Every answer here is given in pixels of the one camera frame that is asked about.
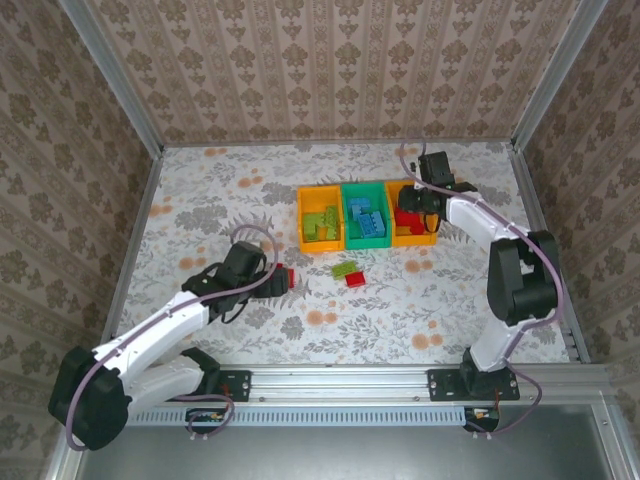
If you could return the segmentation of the light blue lego plate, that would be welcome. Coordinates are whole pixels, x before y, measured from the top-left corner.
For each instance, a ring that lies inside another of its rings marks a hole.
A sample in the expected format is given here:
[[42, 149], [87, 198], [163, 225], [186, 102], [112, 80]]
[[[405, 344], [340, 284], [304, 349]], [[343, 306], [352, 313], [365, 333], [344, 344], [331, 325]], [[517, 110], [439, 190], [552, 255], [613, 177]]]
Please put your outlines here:
[[380, 233], [372, 214], [360, 214], [357, 222], [363, 238], [378, 238], [380, 235], [383, 235]]

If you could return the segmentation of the lime green lego plate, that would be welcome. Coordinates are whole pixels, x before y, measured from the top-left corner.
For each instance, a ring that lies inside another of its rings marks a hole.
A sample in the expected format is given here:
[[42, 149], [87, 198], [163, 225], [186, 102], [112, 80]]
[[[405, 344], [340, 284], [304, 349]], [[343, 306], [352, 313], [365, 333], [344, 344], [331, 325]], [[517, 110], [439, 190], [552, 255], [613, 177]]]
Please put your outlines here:
[[314, 212], [302, 215], [302, 230], [305, 242], [319, 240], [319, 229], [325, 227], [325, 214]]

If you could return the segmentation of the yellow plastic bin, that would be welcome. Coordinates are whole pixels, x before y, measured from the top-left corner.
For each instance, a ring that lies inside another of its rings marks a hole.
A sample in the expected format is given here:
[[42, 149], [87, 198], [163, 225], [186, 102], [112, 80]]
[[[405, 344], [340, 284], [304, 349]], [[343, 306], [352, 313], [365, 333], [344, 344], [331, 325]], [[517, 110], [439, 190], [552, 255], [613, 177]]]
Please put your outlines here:
[[[324, 213], [329, 205], [336, 205], [339, 211], [341, 225], [341, 240], [333, 242], [305, 242], [302, 230], [302, 215], [304, 213]], [[345, 246], [344, 209], [340, 185], [303, 186], [297, 192], [297, 220], [300, 251], [305, 254], [343, 251]]]
[[[387, 181], [384, 183], [385, 191], [387, 195], [387, 201], [389, 205], [390, 219], [391, 219], [391, 244], [393, 247], [409, 247], [409, 246], [431, 246], [435, 245], [437, 241], [437, 233], [428, 233], [425, 229], [425, 234], [420, 236], [397, 236], [396, 235], [396, 222], [394, 216], [394, 209], [398, 208], [398, 194], [403, 186], [413, 186], [411, 181]], [[423, 217], [420, 216], [420, 222], [423, 223]]]

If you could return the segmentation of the green plastic bin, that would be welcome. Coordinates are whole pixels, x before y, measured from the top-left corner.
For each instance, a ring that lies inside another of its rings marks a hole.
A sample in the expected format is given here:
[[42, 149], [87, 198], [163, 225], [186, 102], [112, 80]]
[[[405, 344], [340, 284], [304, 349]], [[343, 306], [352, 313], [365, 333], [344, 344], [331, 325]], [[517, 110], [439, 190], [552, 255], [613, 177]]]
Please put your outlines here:
[[[391, 246], [391, 220], [385, 186], [381, 182], [351, 183], [341, 186], [342, 202], [344, 209], [345, 246], [347, 250], [381, 249]], [[371, 207], [366, 213], [381, 211], [387, 223], [385, 237], [363, 238], [357, 221], [351, 218], [347, 207], [347, 201], [353, 197], [366, 197], [370, 200]]]

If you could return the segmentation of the white floral table covering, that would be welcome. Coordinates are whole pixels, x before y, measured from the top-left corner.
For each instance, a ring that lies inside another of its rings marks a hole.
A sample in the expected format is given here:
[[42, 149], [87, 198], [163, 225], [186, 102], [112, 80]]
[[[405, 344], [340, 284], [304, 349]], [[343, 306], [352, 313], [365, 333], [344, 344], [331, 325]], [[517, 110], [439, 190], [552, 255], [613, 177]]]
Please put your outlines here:
[[[125, 332], [163, 306], [190, 276], [225, 258], [230, 234], [260, 244], [294, 270], [294, 288], [256, 300], [232, 323], [179, 343], [230, 364], [457, 363], [492, 314], [488, 256], [443, 225], [433, 246], [300, 251], [302, 186], [404, 178], [420, 146], [358, 144], [172, 148], [163, 166], [122, 318]], [[331, 267], [354, 261], [366, 284]]]

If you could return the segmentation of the black connector board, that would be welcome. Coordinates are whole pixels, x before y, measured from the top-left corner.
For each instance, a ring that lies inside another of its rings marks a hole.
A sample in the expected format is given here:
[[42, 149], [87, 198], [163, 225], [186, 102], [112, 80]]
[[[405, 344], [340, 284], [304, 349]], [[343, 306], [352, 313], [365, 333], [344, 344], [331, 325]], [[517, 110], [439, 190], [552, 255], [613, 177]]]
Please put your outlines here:
[[187, 431], [195, 436], [210, 436], [229, 417], [229, 407], [192, 408], [185, 413]]
[[463, 428], [471, 433], [491, 433], [498, 428], [500, 412], [497, 407], [465, 407]]

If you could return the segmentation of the grey metal panel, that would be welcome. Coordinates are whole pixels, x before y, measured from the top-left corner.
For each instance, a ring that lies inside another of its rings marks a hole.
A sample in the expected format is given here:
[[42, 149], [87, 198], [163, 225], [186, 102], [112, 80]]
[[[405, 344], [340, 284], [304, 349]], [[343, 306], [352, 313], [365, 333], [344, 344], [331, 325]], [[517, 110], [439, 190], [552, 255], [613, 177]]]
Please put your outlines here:
[[539, 407], [507, 433], [461, 427], [125, 430], [83, 456], [79, 480], [613, 480], [592, 415]]

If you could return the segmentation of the aluminium side rail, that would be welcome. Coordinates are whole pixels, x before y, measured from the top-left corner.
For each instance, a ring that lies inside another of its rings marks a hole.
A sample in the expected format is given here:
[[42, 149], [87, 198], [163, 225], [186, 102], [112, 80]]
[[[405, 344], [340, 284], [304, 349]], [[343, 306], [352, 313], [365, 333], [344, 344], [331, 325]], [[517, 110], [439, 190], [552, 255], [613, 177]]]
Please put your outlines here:
[[120, 271], [116, 289], [112, 297], [112, 302], [106, 318], [105, 326], [101, 335], [102, 343], [105, 343], [113, 338], [113, 335], [117, 332], [118, 325], [122, 318], [127, 293], [136, 265], [137, 255], [140, 249], [147, 219], [153, 203], [154, 194], [159, 184], [159, 178], [163, 166], [163, 154], [164, 152], [161, 152], [159, 156], [153, 159], [151, 164], [149, 177], [147, 179], [145, 190], [141, 198], [138, 214], [132, 228], [129, 245]]
[[[509, 158], [531, 229], [547, 229], [547, 222], [538, 200], [524, 154], [511, 146], [509, 148]], [[563, 283], [563, 289], [564, 309], [559, 320], [559, 326], [569, 359], [571, 362], [590, 363], [591, 359], [566, 283]]]

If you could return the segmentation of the aluminium rear rail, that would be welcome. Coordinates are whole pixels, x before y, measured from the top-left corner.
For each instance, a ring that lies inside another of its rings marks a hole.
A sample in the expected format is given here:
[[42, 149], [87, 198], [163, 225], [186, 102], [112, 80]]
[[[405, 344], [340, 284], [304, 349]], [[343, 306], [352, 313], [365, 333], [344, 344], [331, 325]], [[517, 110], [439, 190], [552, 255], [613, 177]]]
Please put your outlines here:
[[409, 138], [409, 139], [321, 139], [321, 140], [274, 140], [274, 141], [235, 141], [235, 142], [200, 142], [200, 143], [166, 143], [164, 150], [172, 148], [205, 148], [205, 147], [266, 147], [266, 146], [316, 146], [316, 145], [358, 145], [358, 144], [471, 144], [471, 143], [506, 143], [512, 145], [509, 138]]

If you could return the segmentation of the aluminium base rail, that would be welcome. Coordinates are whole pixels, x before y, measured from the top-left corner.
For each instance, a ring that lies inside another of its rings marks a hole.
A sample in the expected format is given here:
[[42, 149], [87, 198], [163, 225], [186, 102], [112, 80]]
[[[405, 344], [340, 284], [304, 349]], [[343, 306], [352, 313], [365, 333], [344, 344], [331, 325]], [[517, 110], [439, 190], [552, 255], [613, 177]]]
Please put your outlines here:
[[538, 392], [542, 405], [591, 404], [608, 400], [613, 388], [605, 368], [598, 365], [516, 365], [517, 399], [444, 400], [430, 397], [428, 372], [449, 365], [249, 365], [222, 371], [249, 370], [248, 402], [278, 406], [302, 405], [528, 405]]

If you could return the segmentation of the aluminium frame post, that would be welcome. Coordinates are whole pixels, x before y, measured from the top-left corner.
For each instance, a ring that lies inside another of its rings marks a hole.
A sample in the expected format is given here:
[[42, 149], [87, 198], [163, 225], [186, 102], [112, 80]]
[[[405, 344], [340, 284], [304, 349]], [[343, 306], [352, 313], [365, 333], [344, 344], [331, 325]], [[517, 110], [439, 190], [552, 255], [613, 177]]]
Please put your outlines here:
[[522, 153], [531, 140], [607, 3], [608, 0], [579, 1], [573, 18], [514, 130], [511, 143], [517, 153]]
[[117, 58], [114, 47], [99, 25], [96, 15], [85, 0], [59, 0], [59, 2], [141, 142], [152, 158], [159, 158], [162, 155], [164, 142], [144, 108], [142, 97], [128, 79], [123, 62]]

